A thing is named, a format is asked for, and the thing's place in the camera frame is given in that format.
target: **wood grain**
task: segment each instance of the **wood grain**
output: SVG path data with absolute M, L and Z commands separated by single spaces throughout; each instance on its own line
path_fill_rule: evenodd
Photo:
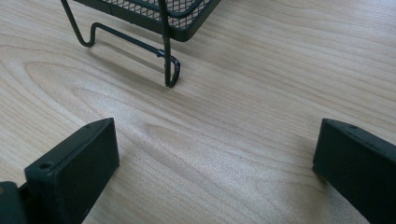
M 71 3 L 88 38 L 100 21 Z M 0 180 L 80 126 L 116 121 L 120 168 L 84 223 L 367 223 L 312 172 L 322 118 L 396 143 L 396 4 L 223 0 L 163 60 L 105 32 L 77 41 L 60 1 L 0 1 Z

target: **black plastic block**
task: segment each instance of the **black plastic block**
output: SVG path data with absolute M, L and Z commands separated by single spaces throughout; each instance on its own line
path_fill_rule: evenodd
M 25 169 L 49 223 L 81 223 L 120 164 L 113 119 L 90 123 Z
M 314 170 L 368 221 L 396 223 L 396 146 L 356 126 L 321 124 Z

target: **wire mesh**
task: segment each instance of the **wire mesh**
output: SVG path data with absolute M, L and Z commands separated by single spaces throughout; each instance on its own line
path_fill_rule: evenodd
M 128 9 L 134 13 L 138 13 L 141 16 L 154 19 L 156 21 L 160 21 L 160 13 L 154 10 L 148 9 L 146 7 L 141 7 L 137 4 L 134 4 L 134 0 L 100 0 L 107 2 L 109 4 L 122 7 Z M 158 0 L 140 0 L 142 2 L 158 6 Z M 187 11 L 192 4 L 197 0 L 167 0 L 167 9 L 170 12 L 183 13 Z M 205 6 L 210 3 L 211 0 L 203 0 L 201 4 L 187 17 L 177 19 L 177 18 L 168 18 L 169 25 L 173 26 L 177 29 L 185 30 L 190 27 L 193 21 L 198 17 L 198 15 L 203 11 Z

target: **black metal wire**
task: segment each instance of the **black metal wire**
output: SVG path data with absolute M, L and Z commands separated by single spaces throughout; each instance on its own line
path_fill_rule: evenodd
M 78 42 L 84 46 L 84 47 L 92 47 L 95 44 L 95 37 L 96 37 L 96 29 L 100 28 L 104 31 L 107 31 L 113 35 L 116 35 L 124 40 L 127 40 L 133 44 L 136 44 L 137 46 L 147 49 L 153 53 L 155 53 L 158 57 L 164 57 L 165 59 L 165 86 L 172 88 L 175 86 L 179 74 L 180 74 L 180 62 L 177 60 L 177 58 L 173 57 L 171 55 L 171 45 L 170 45 L 170 37 L 169 37 L 169 24 L 167 21 L 168 15 L 166 11 L 166 2 L 165 0 L 159 0 L 160 1 L 160 16 L 163 21 L 163 44 L 164 44 L 164 50 L 161 49 L 156 49 L 152 47 L 151 45 L 148 45 L 140 40 L 137 40 L 131 36 L 128 36 L 126 34 L 123 34 L 117 30 L 114 30 L 106 25 L 103 25 L 102 23 L 95 22 L 91 26 L 91 36 L 90 36 L 90 41 L 86 42 L 84 38 L 81 35 L 81 31 L 78 29 L 78 25 L 76 23 L 76 20 L 73 16 L 72 10 L 70 9 L 69 4 L 67 3 L 67 0 L 61 0 L 62 5 L 64 6 L 64 11 L 66 12 L 67 18 L 70 20 L 70 23 L 73 27 L 73 30 L 76 34 L 76 37 L 78 39 Z M 171 63 L 175 67 L 174 74 L 171 79 Z

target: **metal rod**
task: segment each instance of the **metal rod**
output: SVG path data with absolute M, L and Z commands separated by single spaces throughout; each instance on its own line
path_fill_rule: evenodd
M 84 46 L 84 47 L 92 47 L 95 44 L 95 37 L 96 37 L 96 29 L 100 28 L 108 33 L 111 33 L 113 35 L 116 35 L 126 41 L 129 41 L 140 48 L 146 49 L 148 51 L 151 51 L 157 55 L 157 57 L 164 57 L 165 59 L 165 86 L 172 88 L 175 86 L 179 74 L 180 74 L 180 62 L 177 60 L 177 58 L 173 57 L 171 55 L 171 44 L 170 44 L 170 37 L 169 37 L 169 23 L 168 23 L 168 13 L 167 13 L 167 5 L 165 0 L 159 0 L 159 7 L 160 7 L 160 15 L 161 15 L 161 20 L 163 22 L 163 45 L 164 45 L 164 50 L 161 49 L 156 49 L 152 47 L 151 45 L 148 45 L 138 39 L 135 39 L 131 36 L 128 36 L 126 34 L 123 34 L 117 30 L 114 30 L 106 25 L 103 25 L 102 23 L 99 22 L 94 22 L 91 26 L 91 36 L 90 36 L 90 41 L 86 42 L 84 38 L 81 35 L 81 31 L 78 29 L 78 25 L 76 23 L 76 20 L 73 16 L 72 10 L 70 9 L 69 4 L 67 3 L 67 0 L 61 0 L 62 5 L 64 6 L 64 11 L 66 12 L 67 18 L 70 20 L 70 23 L 73 27 L 73 30 L 76 34 L 76 37 L 78 39 L 78 42 Z M 171 63 L 174 64 L 175 67 L 175 72 L 172 76 L 171 79 Z

